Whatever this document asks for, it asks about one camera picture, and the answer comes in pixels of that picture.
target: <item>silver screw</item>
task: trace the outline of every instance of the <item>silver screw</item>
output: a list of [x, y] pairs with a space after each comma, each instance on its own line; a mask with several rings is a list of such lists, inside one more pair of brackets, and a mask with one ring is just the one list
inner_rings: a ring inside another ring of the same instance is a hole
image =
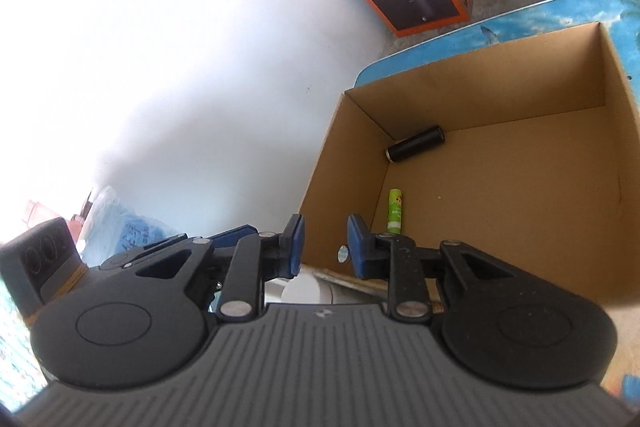
[[405, 301], [396, 306], [396, 312], [402, 317], [410, 319], [418, 319], [429, 313], [429, 307], [424, 302]]
[[338, 250], [338, 263], [346, 263], [349, 260], [349, 248], [345, 245], [342, 245]]
[[229, 301], [220, 306], [220, 312], [227, 317], [244, 317], [251, 313], [251, 304], [244, 301]]

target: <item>green tube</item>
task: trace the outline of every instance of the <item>green tube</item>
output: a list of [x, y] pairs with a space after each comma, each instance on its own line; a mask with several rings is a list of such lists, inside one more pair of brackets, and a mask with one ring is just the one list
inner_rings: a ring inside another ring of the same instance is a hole
[[389, 191], [389, 213], [386, 220], [386, 231], [402, 233], [402, 190], [392, 188]]

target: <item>gray ribbed surface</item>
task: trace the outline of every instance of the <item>gray ribbed surface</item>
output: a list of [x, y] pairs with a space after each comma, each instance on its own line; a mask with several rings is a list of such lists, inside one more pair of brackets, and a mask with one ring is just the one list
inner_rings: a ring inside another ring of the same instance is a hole
[[251, 324], [221, 328], [196, 363], [157, 385], [91, 393], [57, 383], [18, 416], [30, 427], [620, 427], [630, 419], [596, 385], [535, 395], [478, 380], [427, 328], [393, 322], [377, 305], [270, 305]]

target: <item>blue table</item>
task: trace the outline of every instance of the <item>blue table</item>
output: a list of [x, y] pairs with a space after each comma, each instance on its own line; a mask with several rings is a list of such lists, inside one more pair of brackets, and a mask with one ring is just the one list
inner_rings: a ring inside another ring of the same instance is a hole
[[640, 100], [640, 0], [548, 0], [417, 44], [364, 68], [356, 86], [497, 42], [602, 22]]

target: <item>product image on box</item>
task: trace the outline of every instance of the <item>product image on box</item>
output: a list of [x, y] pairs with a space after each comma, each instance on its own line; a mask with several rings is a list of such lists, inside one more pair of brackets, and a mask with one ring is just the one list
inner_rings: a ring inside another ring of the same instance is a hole
[[426, 22], [455, 17], [458, 10], [451, 0], [372, 0], [396, 30]]

